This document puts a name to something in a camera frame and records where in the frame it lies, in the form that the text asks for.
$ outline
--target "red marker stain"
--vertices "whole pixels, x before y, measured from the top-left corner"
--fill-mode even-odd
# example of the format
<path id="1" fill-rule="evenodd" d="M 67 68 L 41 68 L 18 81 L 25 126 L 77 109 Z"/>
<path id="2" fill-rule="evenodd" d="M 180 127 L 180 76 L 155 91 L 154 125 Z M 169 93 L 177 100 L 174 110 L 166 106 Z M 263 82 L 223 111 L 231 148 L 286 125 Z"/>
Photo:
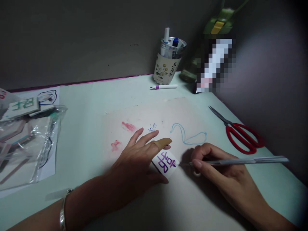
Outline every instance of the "red marker stain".
<path id="1" fill-rule="evenodd" d="M 111 151 L 118 151 L 119 150 L 119 147 L 118 145 L 121 145 L 122 143 L 118 140 L 116 140 L 114 143 L 111 144 L 111 147 L 112 147 L 112 150 Z"/>
<path id="2" fill-rule="evenodd" d="M 131 132 L 136 131 L 136 127 L 132 124 L 126 124 L 126 123 L 122 122 L 122 127 L 123 127 L 123 129 L 125 129 L 127 131 L 131 131 Z"/>

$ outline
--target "finger bandage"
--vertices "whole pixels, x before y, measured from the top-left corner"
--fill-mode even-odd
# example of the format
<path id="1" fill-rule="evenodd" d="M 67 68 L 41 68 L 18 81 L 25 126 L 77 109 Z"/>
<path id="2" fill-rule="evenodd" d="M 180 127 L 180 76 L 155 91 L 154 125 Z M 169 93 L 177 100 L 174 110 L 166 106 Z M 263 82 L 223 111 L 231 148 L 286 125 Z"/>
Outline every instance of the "finger bandage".
<path id="1" fill-rule="evenodd" d="M 172 142 L 172 139 L 170 138 L 162 138 L 158 141 L 155 141 L 154 144 L 157 145 L 159 148 L 159 151 L 162 150 L 166 145 L 170 144 Z"/>

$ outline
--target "red scissors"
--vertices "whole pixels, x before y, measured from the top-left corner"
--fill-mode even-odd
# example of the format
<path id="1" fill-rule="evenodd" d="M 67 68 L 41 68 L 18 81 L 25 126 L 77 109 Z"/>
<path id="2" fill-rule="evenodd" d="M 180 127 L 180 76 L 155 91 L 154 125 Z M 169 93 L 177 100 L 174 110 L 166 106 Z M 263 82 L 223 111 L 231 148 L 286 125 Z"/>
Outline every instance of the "red scissors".
<path id="1" fill-rule="evenodd" d="M 249 127 L 247 127 L 243 124 L 232 123 L 231 121 L 226 120 L 218 111 L 216 111 L 211 106 L 209 106 L 209 108 L 212 110 L 212 112 L 214 112 L 215 115 L 217 115 L 224 122 L 224 124 L 226 126 L 227 136 L 228 136 L 230 142 L 241 153 L 249 154 L 249 155 L 255 154 L 257 152 L 257 148 L 264 147 L 264 140 L 257 132 L 255 132 L 254 130 L 252 130 L 251 128 L 249 128 Z M 256 142 L 253 138 L 251 138 L 241 127 L 246 129 L 247 131 L 251 132 L 257 138 L 258 142 Z M 234 135 L 243 145 L 245 145 L 249 149 L 249 151 L 245 151 L 240 146 L 238 146 L 237 143 L 235 143 L 235 141 L 233 140 L 231 134 Z"/>

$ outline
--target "silver bracelet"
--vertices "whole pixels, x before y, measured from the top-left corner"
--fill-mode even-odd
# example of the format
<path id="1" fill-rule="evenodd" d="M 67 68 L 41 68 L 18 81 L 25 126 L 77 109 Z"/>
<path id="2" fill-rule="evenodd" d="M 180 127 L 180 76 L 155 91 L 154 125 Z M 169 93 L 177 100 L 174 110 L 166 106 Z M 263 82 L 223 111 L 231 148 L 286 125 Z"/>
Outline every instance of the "silver bracelet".
<path id="1" fill-rule="evenodd" d="M 74 189 L 68 189 L 67 192 L 66 192 L 66 195 L 64 196 L 64 198 L 62 200 L 62 206 L 61 206 L 61 210 L 60 210 L 60 228 L 61 228 L 61 231 L 66 231 L 65 218 L 64 218 L 64 205 L 65 205 L 65 199 L 66 199 L 67 195 L 70 194 L 72 191 L 74 191 Z"/>

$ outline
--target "cup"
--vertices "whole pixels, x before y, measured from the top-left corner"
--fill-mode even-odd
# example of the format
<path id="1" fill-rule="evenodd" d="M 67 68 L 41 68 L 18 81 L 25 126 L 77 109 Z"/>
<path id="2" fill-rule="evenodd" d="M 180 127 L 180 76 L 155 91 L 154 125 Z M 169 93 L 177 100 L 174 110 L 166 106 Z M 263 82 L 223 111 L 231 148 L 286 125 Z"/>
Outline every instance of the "cup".
<path id="1" fill-rule="evenodd" d="M 182 54 L 186 49 L 186 42 L 179 39 L 177 47 L 173 47 L 174 37 L 169 37 L 168 44 L 164 43 L 162 38 L 160 52 L 157 53 L 156 64 L 154 69 L 154 81 L 158 84 L 170 84 L 181 61 Z"/>

